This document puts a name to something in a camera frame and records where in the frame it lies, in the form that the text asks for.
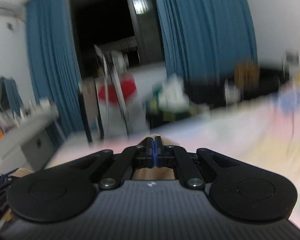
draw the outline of drawer handle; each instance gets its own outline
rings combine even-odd
[[[42,142],[41,142],[41,140],[40,140],[40,139],[38,139],[36,143],[37,143],[37,147],[38,147],[38,148],[41,148],[41,146],[42,146]]]

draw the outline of blue curtain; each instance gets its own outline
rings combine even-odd
[[[156,0],[167,74],[215,80],[239,61],[257,63],[247,0]]]
[[[54,101],[66,136],[83,130],[78,103],[81,80],[76,59],[68,0],[31,0],[26,29],[34,96]]]
[[[20,116],[20,108],[23,107],[21,97],[18,92],[17,84],[14,79],[0,77],[0,87],[5,88],[10,109]]]

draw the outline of gray ribbed surface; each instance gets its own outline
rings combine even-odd
[[[204,193],[179,181],[126,181],[103,191],[78,217],[51,225],[18,221],[3,234],[7,240],[92,239],[244,239],[294,240],[300,231],[289,221],[270,225],[242,224],[219,214]]]

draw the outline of desk drawer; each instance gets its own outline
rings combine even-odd
[[[24,144],[21,149],[34,171],[42,170],[55,152],[45,130]]]

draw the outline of bed sheet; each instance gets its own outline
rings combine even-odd
[[[204,147],[290,179],[298,201],[290,216],[300,228],[300,87],[287,86],[278,96],[211,111],[153,131],[178,142],[188,152]],[[135,145],[146,134],[62,147],[48,167],[110,148],[115,153]]]

